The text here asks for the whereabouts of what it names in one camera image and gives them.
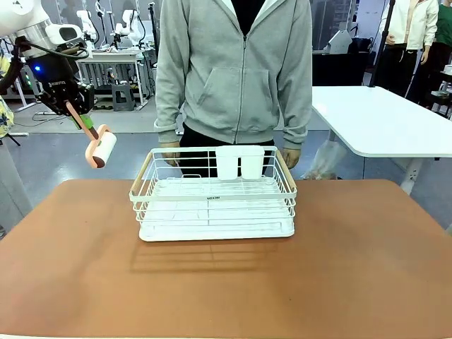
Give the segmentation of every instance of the hand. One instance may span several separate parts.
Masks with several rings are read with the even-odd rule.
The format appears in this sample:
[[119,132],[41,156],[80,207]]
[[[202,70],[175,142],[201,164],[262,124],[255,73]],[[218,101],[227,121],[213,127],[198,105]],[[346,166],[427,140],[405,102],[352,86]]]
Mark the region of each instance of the hand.
[[386,37],[386,44],[393,45],[395,43],[396,43],[396,41],[394,40],[394,36],[393,35],[388,35]]
[[287,148],[282,150],[281,154],[285,164],[289,167],[289,170],[297,166],[297,163],[302,156],[301,150],[289,150]]
[[429,59],[429,52],[424,51],[424,53],[422,53],[422,56],[421,56],[421,65],[424,65],[428,59]]
[[[161,143],[161,148],[179,148],[181,147],[179,144],[179,141],[175,143]],[[181,157],[181,153],[163,153],[163,157],[165,158],[165,161],[168,165],[171,165],[173,167],[177,167],[177,161],[175,159],[178,159]]]

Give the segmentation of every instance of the hoodie sleeve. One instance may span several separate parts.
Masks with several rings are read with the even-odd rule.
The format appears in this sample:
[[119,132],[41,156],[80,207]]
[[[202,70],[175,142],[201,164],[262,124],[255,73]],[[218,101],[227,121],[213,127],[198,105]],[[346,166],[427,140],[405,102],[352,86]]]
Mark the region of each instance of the hoodie sleeve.
[[435,38],[437,31],[436,22],[438,21],[438,3],[432,1],[429,8],[427,9],[427,24],[425,28],[424,44],[426,46],[431,46]]
[[388,20],[388,13],[389,13],[389,3],[386,5],[383,14],[381,15],[381,22],[379,27],[380,35],[383,34],[384,26],[386,26],[386,20]]
[[161,143],[179,140],[176,118],[185,100],[189,67],[189,27],[183,0],[164,0],[160,16],[160,53],[157,66],[155,130]]
[[297,1],[287,51],[278,76],[285,148],[300,149],[312,113],[312,17],[309,1]]

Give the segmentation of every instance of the person's left hand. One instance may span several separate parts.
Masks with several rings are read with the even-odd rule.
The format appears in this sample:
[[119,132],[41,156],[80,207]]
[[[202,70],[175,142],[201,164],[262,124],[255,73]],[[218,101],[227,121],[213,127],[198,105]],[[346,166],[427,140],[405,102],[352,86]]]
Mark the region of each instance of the person's left hand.
[[281,154],[285,164],[289,167],[289,170],[297,166],[297,163],[302,156],[301,150],[289,150],[288,148],[283,149]]
[[421,57],[421,65],[425,64],[428,59],[429,59],[429,52],[424,51],[424,53],[422,53],[422,57]]

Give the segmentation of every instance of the white jacket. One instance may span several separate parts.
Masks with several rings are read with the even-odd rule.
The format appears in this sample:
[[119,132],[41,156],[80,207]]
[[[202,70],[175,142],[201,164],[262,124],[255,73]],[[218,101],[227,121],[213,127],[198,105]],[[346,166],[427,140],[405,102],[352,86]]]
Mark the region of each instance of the white jacket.
[[[396,0],[389,35],[394,36],[396,44],[405,42],[410,0]],[[380,23],[380,34],[384,30],[388,17],[389,4],[386,6]],[[407,49],[422,49],[424,44],[431,46],[435,38],[438,21],[438,0],[419,0],[412,15]]]

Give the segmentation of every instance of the hoodie pocket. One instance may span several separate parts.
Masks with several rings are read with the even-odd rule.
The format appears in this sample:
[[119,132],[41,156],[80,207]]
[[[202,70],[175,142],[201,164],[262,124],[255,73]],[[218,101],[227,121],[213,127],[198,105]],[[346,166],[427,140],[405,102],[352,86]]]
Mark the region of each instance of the hoodie pocket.
[[278,125],[279,115],[265,69],[245,69],[240,131],[267,131]]
[[234,129],[240,109],[241,69],[214,68],[197,100],[197,120],[217,129]]

